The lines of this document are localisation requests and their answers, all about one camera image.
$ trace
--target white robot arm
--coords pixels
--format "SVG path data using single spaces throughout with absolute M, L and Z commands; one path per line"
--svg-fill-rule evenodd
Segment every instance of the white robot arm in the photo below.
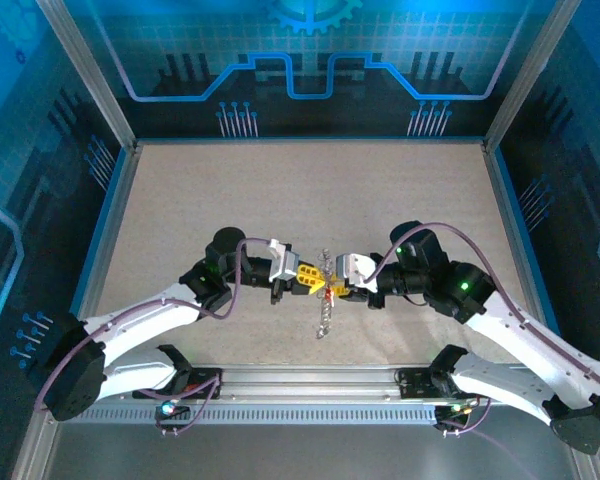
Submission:
M 397 245 L 405 231 L 418 225 L 409 222 L 396 227 L 391 240 Z M 395 250 L 396 263 L 386 265 L 386 258 L 378 254 L 339 256 L 336 274 L 346 287 L 340 298 L 366 301 L 369 308 L 380 309 L 386 296 L 423 294 L 437 312 L 490 338 L 530 370 L 493 364 L 448 346 L 430 368 L 431 380 L 442 396 L 464 393 L 499 400 L 550 425 L 572 447 L 596 453 L 600 447 L 600 362 L 566 343 L 519 306 L 513 305 L 512 311 L 489 275 L 474 265 L 450 262 L 433 232 L 417 229 L 420 234 Z M 168 330 L 194 323 L 204 316 L 201 308 L 207 314 L 216 312 L 231 300 L 229 283 L 269 289 L 272 304 L 281 301 L 284 292 L 309 294 L 310 287 L 296 279 L 301 262 L 291 245 L 261 240 L 273 255 L 273 260 L 263 259 L 247 256 L 246 249 L 238 254 L 237 245 L 244 239 L 238 229 L 222 229 L 207 246 L 205 259 L 158 295 L 84 322 L 60 316 L 53 328 L 46 328 L 47 338 L 36 347 L 25 373 L 34 386 L 43 389 L 59 362 L 71 356 L 44 396 L 54 417 L 72 418 L 101 398 L 128 391 L 183 392 L 191 365 L 174 347 L 127 352 Z M 380 261 L 383 268 L 375 272 Z M 101 335 L 89 341 L 103 326 Z M 68 355 L 81 343 L 83 348 Z

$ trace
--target gear logo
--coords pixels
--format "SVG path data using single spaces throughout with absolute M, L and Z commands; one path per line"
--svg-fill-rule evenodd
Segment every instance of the gear logo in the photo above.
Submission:
M 353 17 L 353 9 L 362 7 L 362 0 L 265 0 L 269 19 L 280 27 L 291 27 L 294 33 L 304 30 L 313 35 L 316 30 L 327 33 L 329 27 L 339 28 L 343 19 Z
M 0 31 L 18 51 L 36 35 L 38 17 L 34 0 L 0 0 Z

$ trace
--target glass panel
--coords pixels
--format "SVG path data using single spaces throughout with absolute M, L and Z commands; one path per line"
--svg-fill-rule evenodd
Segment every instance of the glass panel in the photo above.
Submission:
M 501 148 L 562 336 L 600 359 L 600 0 L 582 1 Z
M 483 135 L 551 0 L 68 2 L 139 137 Z
M 35 2 L 0 1 L 0 478 L 31 415 L 23 314 L 69 309 L 118 151 Z

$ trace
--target metal chain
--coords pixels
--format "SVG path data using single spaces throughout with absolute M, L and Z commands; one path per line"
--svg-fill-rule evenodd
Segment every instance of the metal chain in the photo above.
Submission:
M 320 340 L 331 330 L 331 309 L 333 307 L 333 290 L 331 289 L 331 276 L 333 275 L 333 262 L 328 249 L 322 250 L 318 255 L 320 270 L 324 278 L 324 291 L 320 298 L 320 326 L 316 332 L 316 338 Z

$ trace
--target floor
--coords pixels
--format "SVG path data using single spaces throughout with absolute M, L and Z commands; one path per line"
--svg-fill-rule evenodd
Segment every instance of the floor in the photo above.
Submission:
M 484 250 L 524 304 L 478 144 L 406 141 L 194 143 L 143 148 L 99 304 L 114 311 L 158 293 L 204 256 L 224 226 L 293 244 L 315 263 L 332 254 L 381 252 L 408 220 L 448 222 Z M 451 259 L 478 264 L 463 242 L 439 233 Z M 262 248 L 251 255 L 266 256 Z M 193 363 L 425 364 L 447 344 L 512 362 L 490 340 L 391 298 L 382 311 L 337 302 L 332 331 L 316 340 L 319 301 L 244 289 L 226 321 L 204 319 L 146 346 L 172 343 Z

